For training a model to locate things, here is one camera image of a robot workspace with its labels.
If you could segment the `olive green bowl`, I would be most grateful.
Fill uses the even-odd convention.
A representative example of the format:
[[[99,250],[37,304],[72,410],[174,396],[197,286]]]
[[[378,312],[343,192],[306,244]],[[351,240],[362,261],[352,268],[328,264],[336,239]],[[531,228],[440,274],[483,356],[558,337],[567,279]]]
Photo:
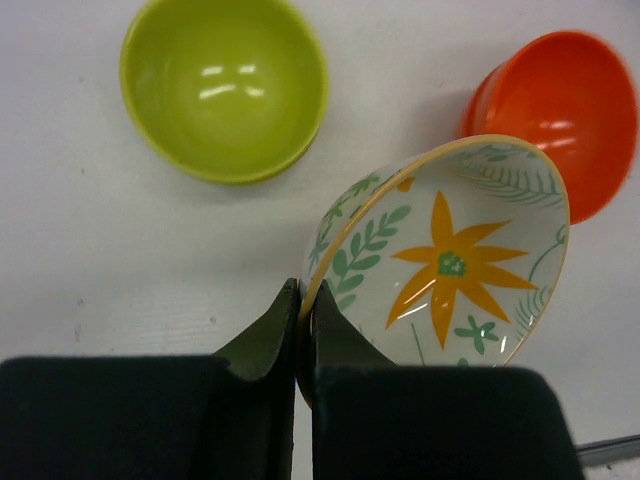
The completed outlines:
[[[213,183],[289,158],[329,96],[320,43],[287,1],[150,1],[123,39],[119,83],[146,143]]]

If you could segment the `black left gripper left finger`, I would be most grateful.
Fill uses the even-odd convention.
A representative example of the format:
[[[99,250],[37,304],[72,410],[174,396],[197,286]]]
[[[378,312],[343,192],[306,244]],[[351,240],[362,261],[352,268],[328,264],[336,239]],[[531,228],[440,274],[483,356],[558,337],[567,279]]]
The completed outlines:
[[[208,355],[4,361],[2,477],[289,478],[299,307],[288,280]]]

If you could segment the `lime green bowl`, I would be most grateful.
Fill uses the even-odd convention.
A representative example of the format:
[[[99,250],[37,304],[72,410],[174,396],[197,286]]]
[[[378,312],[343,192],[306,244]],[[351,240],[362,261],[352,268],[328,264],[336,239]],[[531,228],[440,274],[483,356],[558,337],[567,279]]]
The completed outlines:
[[[224,177],[222,180],[216,180],[217,184],[222,184],[226,186],[240,186],[240,185],[251,185],[260,182],[264,182],[266,180],[270,180],[271,178],[282,174],[292,166],[294,166],[310,149],[313,145],[314,141],[317,138],[319,131],[316,130],[314,134],[303,143],[303,145],[297,150],[294,151],[293,154],[286,159],[283,159],[280,162],[277,162],[274,166],[265,168],[256,173],[247,174],[244,176],[236,176],[236,177]]]

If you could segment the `orange bowl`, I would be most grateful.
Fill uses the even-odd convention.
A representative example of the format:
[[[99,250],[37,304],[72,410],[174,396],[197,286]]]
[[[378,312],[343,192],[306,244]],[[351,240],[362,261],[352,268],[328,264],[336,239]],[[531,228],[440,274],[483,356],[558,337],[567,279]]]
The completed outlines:
[[[497,76],[496,70],[492,71],[476,89],[461,117],[457,138],[461,139],[487,132],[487,114],[491,106]]]
[[[636,88],[622,57],[591,33],[556,31],[494,70],[485,134],[526,140],[551,158],[572,223],[599,213],[624,184],[638,138]]]

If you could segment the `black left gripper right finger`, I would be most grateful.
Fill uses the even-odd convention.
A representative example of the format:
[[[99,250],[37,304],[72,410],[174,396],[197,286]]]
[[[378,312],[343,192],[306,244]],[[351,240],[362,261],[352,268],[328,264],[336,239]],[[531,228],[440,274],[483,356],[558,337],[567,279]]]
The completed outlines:
[[[317,479],[579,479],[560,403],[512,367],[398,366],[340,313],[312,310]]]

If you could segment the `tan bowl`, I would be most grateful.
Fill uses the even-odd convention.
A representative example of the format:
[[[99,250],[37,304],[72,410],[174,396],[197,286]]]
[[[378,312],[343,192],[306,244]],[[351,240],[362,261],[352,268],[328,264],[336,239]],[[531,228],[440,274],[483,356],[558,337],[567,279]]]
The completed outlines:
[[[524,140],[484,134],[382,166],[326,211],[301,267],[300,321],[318,293],[399,365],[502,366],[558,283],[570,207],[559,170]]]

